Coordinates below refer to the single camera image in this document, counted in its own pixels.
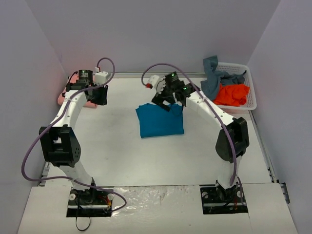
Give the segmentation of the teal blue t shirt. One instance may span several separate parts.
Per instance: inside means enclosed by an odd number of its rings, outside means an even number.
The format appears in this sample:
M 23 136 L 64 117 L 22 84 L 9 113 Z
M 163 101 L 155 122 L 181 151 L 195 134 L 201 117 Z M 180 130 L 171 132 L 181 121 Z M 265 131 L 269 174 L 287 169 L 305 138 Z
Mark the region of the teal blue t shirt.
M 157 105 L 146 103 L 136 109 L 141 138 L 166 137 L 184 134 L 183 106 L 168 105 L 165 111 Z

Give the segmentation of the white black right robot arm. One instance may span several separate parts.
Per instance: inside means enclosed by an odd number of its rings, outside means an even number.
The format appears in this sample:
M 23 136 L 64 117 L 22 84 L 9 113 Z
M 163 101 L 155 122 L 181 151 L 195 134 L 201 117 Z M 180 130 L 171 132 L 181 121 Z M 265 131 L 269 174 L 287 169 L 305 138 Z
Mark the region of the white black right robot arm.
M 156 91 L 152 103 L 167 112 L 173 104 L 180 103 L 195 111 L 218 133 L 215 150 L 223 160 L 223 169 L 216 180 L 216 195 L 219 200 L 228 201 L 234 195 L 238 166 L 249 146 L 246 120 L 224 112 L 192 82 L 180 80 L 176 72 L 163 77 L 152 75 L 146 86 Z

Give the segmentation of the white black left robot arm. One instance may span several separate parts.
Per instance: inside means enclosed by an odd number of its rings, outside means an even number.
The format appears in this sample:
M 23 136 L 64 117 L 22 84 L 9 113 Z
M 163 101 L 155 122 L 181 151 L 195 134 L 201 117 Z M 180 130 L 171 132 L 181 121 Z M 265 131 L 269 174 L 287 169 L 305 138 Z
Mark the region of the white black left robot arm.
M 46 162 L 64 172 L 80 198 L 87 204 L 96 202 L 98 191 L 94 179 L 86 172 L 80 161 L 82 149 L 74 133 L 78 116 L 88 102 L 95 105 L 107 104 L 107 82 L 111 74 L 97 68 L 79 70 L 78 79 L 66 85 L 60 110 L 51 122 L 52 127 L 41 127 L 40 143 Z

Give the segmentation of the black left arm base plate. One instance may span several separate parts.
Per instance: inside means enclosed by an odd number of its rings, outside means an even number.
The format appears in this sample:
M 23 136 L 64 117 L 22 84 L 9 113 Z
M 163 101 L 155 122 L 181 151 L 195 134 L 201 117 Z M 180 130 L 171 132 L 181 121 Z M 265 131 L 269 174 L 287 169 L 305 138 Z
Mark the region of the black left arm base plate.
M 110 217 L 114 199 L 113 189 L 106 191 L 71 189 L 66 217 Z

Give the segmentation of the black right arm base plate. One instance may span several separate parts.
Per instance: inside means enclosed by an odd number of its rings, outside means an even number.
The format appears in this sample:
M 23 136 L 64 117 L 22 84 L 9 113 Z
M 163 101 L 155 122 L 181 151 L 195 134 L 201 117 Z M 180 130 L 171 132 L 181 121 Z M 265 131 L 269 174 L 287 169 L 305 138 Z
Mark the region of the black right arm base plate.
M 229 215 L 248 213 L 242 188 L 236 184 L 224 191 L 220 186 L 200 186 L 204 215 Z

